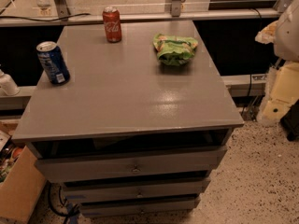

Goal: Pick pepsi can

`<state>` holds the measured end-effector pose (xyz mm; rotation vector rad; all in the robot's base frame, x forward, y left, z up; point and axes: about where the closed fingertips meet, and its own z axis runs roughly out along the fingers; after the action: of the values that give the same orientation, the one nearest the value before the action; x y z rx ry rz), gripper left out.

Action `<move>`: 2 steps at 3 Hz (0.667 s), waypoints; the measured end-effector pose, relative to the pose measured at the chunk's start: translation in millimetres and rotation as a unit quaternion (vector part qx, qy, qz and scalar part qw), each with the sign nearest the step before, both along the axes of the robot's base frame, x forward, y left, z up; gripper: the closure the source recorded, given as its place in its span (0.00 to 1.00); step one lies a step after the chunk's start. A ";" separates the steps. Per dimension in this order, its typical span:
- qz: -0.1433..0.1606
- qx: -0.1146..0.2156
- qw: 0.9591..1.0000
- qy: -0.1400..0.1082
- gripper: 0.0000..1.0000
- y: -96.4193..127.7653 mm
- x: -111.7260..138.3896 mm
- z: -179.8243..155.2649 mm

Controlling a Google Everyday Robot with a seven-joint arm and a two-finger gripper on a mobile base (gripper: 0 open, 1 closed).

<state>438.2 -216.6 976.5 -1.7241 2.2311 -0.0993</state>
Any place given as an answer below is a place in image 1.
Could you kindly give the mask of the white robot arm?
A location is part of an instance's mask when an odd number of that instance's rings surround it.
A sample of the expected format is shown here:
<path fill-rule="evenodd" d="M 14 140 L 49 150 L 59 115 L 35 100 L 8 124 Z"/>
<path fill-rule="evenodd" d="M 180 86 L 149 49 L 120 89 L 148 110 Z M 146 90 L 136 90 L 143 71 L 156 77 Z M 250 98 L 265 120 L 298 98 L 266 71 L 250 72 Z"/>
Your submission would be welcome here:
<path fill-rule="evenodd" d="M 292 0 L 278 19 L 274 52 L 285 61 L 299 61 L 299 0 Z"/>

